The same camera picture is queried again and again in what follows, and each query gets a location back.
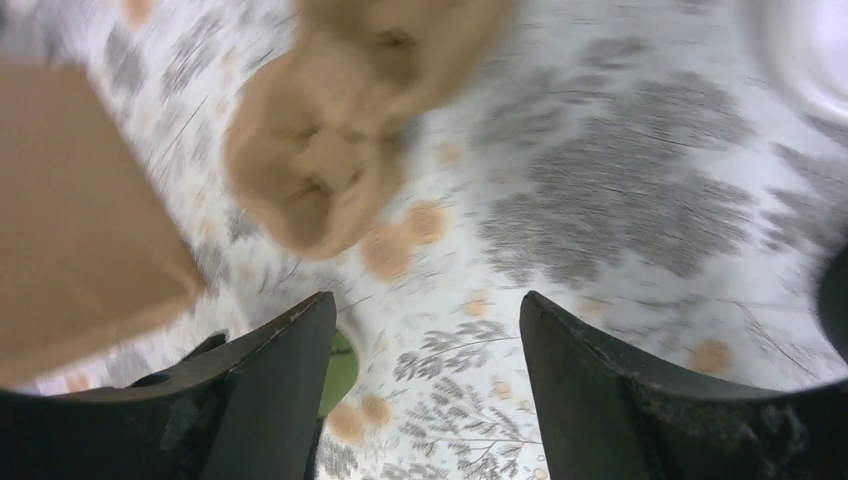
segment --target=tan stuffed animal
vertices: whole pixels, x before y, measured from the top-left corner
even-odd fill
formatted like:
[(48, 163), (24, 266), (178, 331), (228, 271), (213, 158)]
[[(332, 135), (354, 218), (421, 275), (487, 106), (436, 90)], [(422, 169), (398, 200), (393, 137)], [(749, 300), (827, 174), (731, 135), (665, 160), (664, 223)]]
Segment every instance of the tan stuffed animal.
[(354, 245), (401, 186), (403, 126), (461, 91), (513, 1), (299, 0), (227, 134), (236, 199), (299, 255)]

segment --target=gray leaf pattern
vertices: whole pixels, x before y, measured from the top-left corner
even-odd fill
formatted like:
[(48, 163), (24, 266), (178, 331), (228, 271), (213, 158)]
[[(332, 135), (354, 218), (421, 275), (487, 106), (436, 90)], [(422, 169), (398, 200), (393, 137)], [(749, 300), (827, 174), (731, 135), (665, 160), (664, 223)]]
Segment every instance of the gray leaf pattern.
[(229, 281), (230, 264), (220, 246), (211, 241), (204, 241), (197, 248), (195, 256), (203, 275), (211, 285)]
[(690, 15), (706, 16), (718, 5), (718, 0), (671, 0), (683, 12)]
[(539, 444), (529, 439), (510, 415), (485, 405), (473, 385), (443, 377), (433, 384), (428, 400), (407, 412), (410, 420), (401, 426), (401, 432), (413, 438), (413, 448), (425, 457), (432, 457), (440, 448), (453, 452), (465, 479), (514, 478), (522, 449)]
[(383, 480), (447, 480), (449, 471), (433, 465), (411, 463), (408, 468), (388, 463), (383, 467)]
[(842, 365), (842, 359), (832, 351), (826, 351), (821, 345), (800, 342), (788, 332), (765, 325), (751, 308), (737, 305), (742, 312), (745, 330), (762, 354), (762, 358), (794, 377), (799, 383), (820, 379), (817, 364), (824, 364), (831, 369)]
[(650, 51), (639, 37), (604, 38), (592, 41), (579, 56), (576, 72), (537, 67), (520, 81), (517, 94), (510, 92), (485, 113), (474, 134), (476, 144), (533, 146), (563, 129), (569, 105), (583, 105), (607, 97), (612, 75), (637, 64)]
[(734, 100), (691, 73), (641, 82), (613, 96), (604, 117), (542, 152), (532, 194), (495, 202), (481, 237), (496, 270), (524, 286), (542, 268), (577, 286), (617, 267), (625, 251), (682, 278), (748, 241), (743, 189), (687, 168), (690, 148), (725, 150), (752, 133)]
[(174, 45), (174, 59), (162, 72), (162, 93), (167, 97), (182, 92), (200, 72), (209, 68), (217, 55), (215, 36), (221, 20), (206, 13)]
[(315, 461), (319, 468), (336, 480), (348, 480), (359, 468), (356, 452), (348, 446), (324, 439), (315, 453)]
[(842, 247), (848, 233), (848, 211), (842, 208), (848, 202), (848, 159), (807, 155), (780, 144), (774, 144), (772, 150), (808, 189), (768, 189), (781, 208), (762, 214), (767, 222), (764, 244), (776, 253), (802, 255), (796, 271), (801, 278), (793, 282), (800, 284), (790, 290), (811, 294), (824, 263)]
[(444, 371), (461, 373), (481, 368), (493, 357), (489, 350), (492, 343), (517, 339), (506, 333), (506, 325), (489, 320), (462, 323), (455, 332), (430, 330), (424, 333), (424, 344), (420, 349), (398, 357), (395, 379), (432, 380)]
[(230, 243), (250, 238), (259, 231), (256, 222), (247, 215), (244, 209), (238, 209), (230, 214), (227, 227)]
[(103, 61), (112, 90), (128, 94), (136, 94), (141, 90), (146, 77), (141, 51), (120, 26), (113, 27), (109, 32)]
[(813, 128), (848, 151), (848, 128), (844, 125), (816, 117), (807, 117), (806, 120)]

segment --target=cardboard box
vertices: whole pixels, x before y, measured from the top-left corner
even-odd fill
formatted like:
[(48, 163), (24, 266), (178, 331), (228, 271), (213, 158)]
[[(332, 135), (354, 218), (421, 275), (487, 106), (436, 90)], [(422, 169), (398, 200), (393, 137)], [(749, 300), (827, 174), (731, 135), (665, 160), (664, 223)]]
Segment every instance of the cardboard box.
[(79, 71), (0, 64), (0, 385), (161, 326), (203, 277)]

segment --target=plush toy ear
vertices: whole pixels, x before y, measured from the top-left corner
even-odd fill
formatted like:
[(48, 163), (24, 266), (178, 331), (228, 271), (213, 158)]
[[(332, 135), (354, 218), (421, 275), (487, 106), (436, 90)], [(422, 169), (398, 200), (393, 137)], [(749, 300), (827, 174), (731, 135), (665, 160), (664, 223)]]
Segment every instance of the plush toy ear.
[(411, 117), (457, 96), (511, 18), (514, 0), (466, 0), (446, 8), (416, 39), (416, 79), (390, 105), (395, 116)]

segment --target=patterned floor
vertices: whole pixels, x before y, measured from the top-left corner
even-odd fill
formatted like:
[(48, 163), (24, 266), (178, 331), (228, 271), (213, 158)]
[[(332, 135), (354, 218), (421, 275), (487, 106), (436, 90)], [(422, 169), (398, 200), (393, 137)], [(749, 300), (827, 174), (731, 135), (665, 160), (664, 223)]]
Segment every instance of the patterned floor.
[[(318, 289), (364, 358), (321, 479), (547, 478), (517, 327), (531, 288), (733, 381), (846, 375), (810, 300), (845, 242), (848, 129), (769, 89), (734, 2), (526, 0), (473, 88), (417, 125), (372, 243), (318, 263), (271, 244), (220, 168), (239, 88), (290, 41), (288, 5), (8, 3), (7, 30), (87, 67), (214, 283), (167, 329), (40, 379), (43, 394), (126, 385)], [(366, 268), (373, 242), (408, 262), (399, 280)]]

